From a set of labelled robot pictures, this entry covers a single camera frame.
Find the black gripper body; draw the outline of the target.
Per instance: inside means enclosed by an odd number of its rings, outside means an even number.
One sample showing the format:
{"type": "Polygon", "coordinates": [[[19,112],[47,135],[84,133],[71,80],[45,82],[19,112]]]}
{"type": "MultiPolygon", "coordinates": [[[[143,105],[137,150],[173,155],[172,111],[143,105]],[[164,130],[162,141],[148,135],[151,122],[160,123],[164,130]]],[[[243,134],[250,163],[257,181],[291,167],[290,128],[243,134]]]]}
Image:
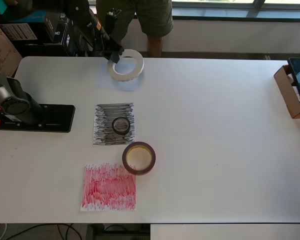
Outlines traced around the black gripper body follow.
{"type": "Polygon", "coordinates": [[[103,55],[122,55],[124,48],[109,35],[102,36],[103,55]]]}

